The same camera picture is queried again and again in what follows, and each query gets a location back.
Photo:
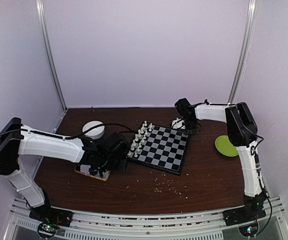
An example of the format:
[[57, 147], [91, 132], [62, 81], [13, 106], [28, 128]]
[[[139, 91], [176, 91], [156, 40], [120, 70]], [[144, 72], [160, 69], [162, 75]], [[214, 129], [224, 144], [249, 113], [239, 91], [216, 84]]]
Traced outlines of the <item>wooden tray with mirror base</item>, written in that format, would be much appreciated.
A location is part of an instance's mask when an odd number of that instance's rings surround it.
[[92, 169], [90, 165], [77, 164], [74, 171], [87, 177], [91, 177], [101, 181], [107, 181], [111, 174], [111, 170]]

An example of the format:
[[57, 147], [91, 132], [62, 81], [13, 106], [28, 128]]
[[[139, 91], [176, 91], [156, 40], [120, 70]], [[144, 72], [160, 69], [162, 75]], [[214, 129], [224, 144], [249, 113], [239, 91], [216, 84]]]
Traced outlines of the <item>black and grey chessboard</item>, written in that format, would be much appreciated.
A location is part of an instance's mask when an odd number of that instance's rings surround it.
[[127, 160], [181, 175], [190, 136], [184, 132], [143, 121], [133, 137]]

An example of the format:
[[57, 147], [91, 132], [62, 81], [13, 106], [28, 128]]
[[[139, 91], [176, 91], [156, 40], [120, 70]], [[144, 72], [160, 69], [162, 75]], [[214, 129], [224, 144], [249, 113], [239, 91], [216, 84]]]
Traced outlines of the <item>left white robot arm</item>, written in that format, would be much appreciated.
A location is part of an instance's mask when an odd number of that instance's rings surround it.
[[29, 176], [20, 156], [40, 156], [76, 164], [76, 172], [106, 180], [111, 171], [124, 172], [129, 142], [118, 132], [94, 139], [82, 132], [76, 136], [59, 135], [31, 128], [12, 118], [0, 132], [0, 175], [5, 176], [45, 222], [51, 222], [55, 210], [46, 201], [46, 193]]

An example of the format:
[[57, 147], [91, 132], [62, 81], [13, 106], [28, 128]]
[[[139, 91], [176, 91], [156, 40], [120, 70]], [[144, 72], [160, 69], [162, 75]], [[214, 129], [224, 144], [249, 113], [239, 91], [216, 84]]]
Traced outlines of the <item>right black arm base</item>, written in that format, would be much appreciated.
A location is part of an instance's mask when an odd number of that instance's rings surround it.
[[260, 232], [258, 220], [266, 216], [264, 209], [247, 213], [244, 207], [225, 210], [222, 214], [226, 226], [237, 226], [239, 233], [246, 238], [257, 236]]

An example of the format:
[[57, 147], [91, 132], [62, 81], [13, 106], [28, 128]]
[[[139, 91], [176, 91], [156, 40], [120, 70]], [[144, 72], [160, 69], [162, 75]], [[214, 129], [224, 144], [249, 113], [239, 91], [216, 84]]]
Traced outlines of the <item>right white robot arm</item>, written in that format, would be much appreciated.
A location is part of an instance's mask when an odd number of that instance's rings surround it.
[[199, 121], [209, 120], [226, 123], [228, 139], [236, 147], [241, 162], [244, 178], [244, 195], [247, 198], [264, 196], [264, 183], [261, 175], [261, 165], [258, 158], [257, 125], [244, 102], [236, 104], [201, 103], [191, 104], [186, 98], [179, 99], [174, 104], [181, 119], [173, 120], [171, 127], [187, 135], [195, 135], [199, 129]]

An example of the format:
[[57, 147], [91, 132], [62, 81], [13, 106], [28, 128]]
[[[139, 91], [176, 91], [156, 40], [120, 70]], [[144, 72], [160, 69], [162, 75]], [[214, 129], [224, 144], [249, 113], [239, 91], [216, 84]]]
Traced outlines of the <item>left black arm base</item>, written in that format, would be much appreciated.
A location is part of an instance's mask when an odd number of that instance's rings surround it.
[[38, 220], [37, 234], [43, 239], [54, 237], [61, 227], [69, 227], [73, 218], [73, 213], [68, 210], [51, 208], [48, 213], [37, 213], [30, 210], [29, 217]]

